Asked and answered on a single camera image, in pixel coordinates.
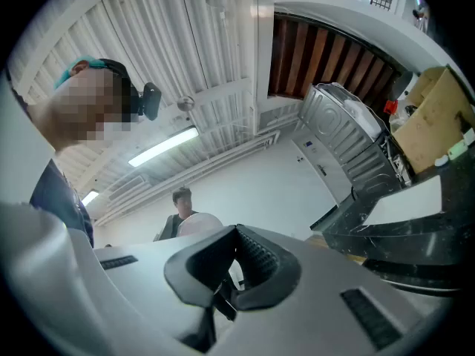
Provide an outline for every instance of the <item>wooden slat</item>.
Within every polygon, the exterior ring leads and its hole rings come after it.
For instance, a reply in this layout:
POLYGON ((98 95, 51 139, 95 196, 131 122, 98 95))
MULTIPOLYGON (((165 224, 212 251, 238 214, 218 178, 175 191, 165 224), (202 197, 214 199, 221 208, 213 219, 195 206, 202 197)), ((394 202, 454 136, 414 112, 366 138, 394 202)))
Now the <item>wooden slat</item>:
POLYGON ((317 38, 315 39, 315 44, 313 45, 312 58, 310 59, 309 68, 305 76, 304 83, 302 84, 301 95, 305 95, 309 88, 309 85, 313 82, 315 78, 315 73, 318 69, 318 64, 320 63, 321 54, 324 51, 325 42, 327 41, 328 31, 326 29, 318 29, 317 38))
POLYGON ((279 81, 281 80, 281 71, 282 71, 282 61, 284 60, 284 50, 285 50, 285 36, 287 33, 287 20, 279 20, 279 30, 278 30, 278 56, 275 60, 274 73, 272 75, 272 86, 270 90, 273 93, 278 92, 279 81))
POLYGON ((374 85, 376 78, 378 78, 379 73, 384 66, 384 62, 380 59, 375 60, 373 66, 371 67, 370 73, 368 74, 367 78, 364 80, 363 87, 358 92, 358 98, 364 100, 366 94, 370 90, 370 88, 374 85))
POLYGON ((275 95, 275 90, 274 88, 274 81, 276 75, 275 69, 277 68, 277 63, 279 60, 279 57, 281 57, 280 50, 281 46, 280 43, 277 41, 278 39, 278 33, 279 33, 279 27, 281 26, 281 20, 276 19, 274 20, 274 28, 273 28, 273 33, 272 33, 272 56, 271 56, 271 61, 270 61, 270 70, 269 70, 269 88, 267 91, 267 94, 269 96, 275 95))
POLYGON ((344 42, 345 42, 344 37, 339 36, 338 34, 335 36, 335 41, 333 42, 333 46, 332 46, 332 52, 330 53, 330 57, 328 58, 324 75, 321 77, 321 81, 323 83, 331 82, 332 75, 335 72, 335 67, 338 64, 341 51, 343 50, 344 42))
POLYGON ((347 82, 348 76, 350 75, 353 65, 355 64, 356 59, 358 58, 359 51, 361 46, 356 42, 353 42, 348 50, 347 58, 344 60, 344 64, 341 67, 340 73, 336 81, 344 86, 347 82))
POLYGON ((378 81, 376 82, 374 88, 371 90, 370 95, 366 99, 365 103, 367 105, 372 105, 376 97, 381 93, 382 89, 384 86, 387 84, 387 81, 389 81, 391 75, 393 74, 393 69, 386 65, 384 67, 384 70, 379 77, 378 81))
POLYGON ((358 88, 359 84, 361 83, 361 80, 366 74, 368 67, 371 65, 373 57, 373 53, 371 53, 369 50, 364 51, 363 58, 361 58, 361 61, 356 68, 355 75, 353 75, 353 78, 351 79, 350 86, 348 86, 349 91, 353 93, 356 91, 356 88, 358 88))
POLYGON ((298 69, 302 61, 302 54, 304 54, 305 39, 307 37, 307 31, 309 25, 304 22, 298 23, 297 36, 295 37, 295 47, 292 56, 292 66, 290 67, 289 78, 287 79, 287 86, 285 93, 292 95, 295 88, 295 82, 297 82, 298 69))

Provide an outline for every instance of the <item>cardboard box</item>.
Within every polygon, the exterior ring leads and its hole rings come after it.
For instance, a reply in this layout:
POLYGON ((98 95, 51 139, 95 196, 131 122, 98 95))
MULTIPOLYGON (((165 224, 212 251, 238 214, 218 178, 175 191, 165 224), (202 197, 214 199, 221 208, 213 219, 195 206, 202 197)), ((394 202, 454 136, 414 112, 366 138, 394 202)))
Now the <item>cardboard box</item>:
POLYGON ((457 112, 461 111, 473 127, 475 114, 446 67, 433 67, 422 73, 407 100, 418 108, 393 135, 414 171, 420 173, 462 139, 457 112))

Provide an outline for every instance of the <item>person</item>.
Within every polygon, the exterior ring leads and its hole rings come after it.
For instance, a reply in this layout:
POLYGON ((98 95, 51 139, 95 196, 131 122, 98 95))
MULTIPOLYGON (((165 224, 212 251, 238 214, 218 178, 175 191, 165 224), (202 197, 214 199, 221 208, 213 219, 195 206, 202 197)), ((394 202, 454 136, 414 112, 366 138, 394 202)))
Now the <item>person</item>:
POLYGON ((168 217, 165 227, 163 227, 163 230, 155 236, 154 241, 172 239, 176 237, 178 233, 178 226, 182 223, 182 221, 197 213, 196 211, 193 211, 193 205, 191 203, 191 191, 189 188, 179 188, 171 195, 171 198, 173 200, 173 204, 178 210, 178 214, 170 215, 168 217))
MULTIPOLYGON (((138 92, 125 66, 110 59, 79 57, 55 83, 53 95, 36 105, 27 105, 7 80, 39 133, 56 154, 95 139, 109 122, 134 121, 138 92)), ((91 218, 65 175, 50 158, 31 195, 30 204, 55 214, 67 228, 83 231, 94 247, 91 218)))

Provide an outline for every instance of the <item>dark shirt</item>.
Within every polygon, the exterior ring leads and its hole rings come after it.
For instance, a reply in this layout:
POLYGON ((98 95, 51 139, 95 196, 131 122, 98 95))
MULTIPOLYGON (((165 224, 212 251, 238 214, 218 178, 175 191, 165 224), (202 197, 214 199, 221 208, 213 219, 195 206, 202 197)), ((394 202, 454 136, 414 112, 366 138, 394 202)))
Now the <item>dark shirt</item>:
MULTIPOLYGON (((196 211, 192 211, 191 215, 197 214, 196 211)), ((181 223, 183 223, 185 220, 180 217, 179 214, 173 215, 173 227, 171 229, 171 236, 170 238, 173 239, 174 237, 177 236, 178 234, 178 227, 180 226, 181 223)))
MULTIPOLYGON (((27 104, 23 98, 13 90, 13 94, 27 112, 27 104)), ((48 211, 56 215, 68 228, 79 229, 88 235, 91 246, 94 247, 93 228, 91 218, 81 203, 76 191, 69 186, 65 176, 51 160, 36 184, 30 204, 35 208, 48 211)))

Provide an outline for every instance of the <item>fluorescent light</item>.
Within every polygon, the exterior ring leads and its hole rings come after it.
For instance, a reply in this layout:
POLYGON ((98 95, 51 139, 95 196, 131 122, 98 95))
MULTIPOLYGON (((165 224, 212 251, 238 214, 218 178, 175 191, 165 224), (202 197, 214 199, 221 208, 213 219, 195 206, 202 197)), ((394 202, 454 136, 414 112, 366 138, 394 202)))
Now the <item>fluorescent light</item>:
POLYGON ((91 203, 91 200, 97 197, 99 193, 97 191, 91 191, 86 197, 81 201, 84 206, 91 203))
POLYGON ((184 142, 188 141, 189 139, 193 139, 198 136, 198 130, 195 127, 189 128, 184 132, 181 132, 164 142, 161 142, 158 145, 155 145, 153 148, 144 151, 143 153, 139 154, 135 158, 131 159, 128 163, 130 163, 135 168, 144 162, 149 161, 150 159, 158 156, 161 153, 164 153, 179 144, 183 144, 184 142))

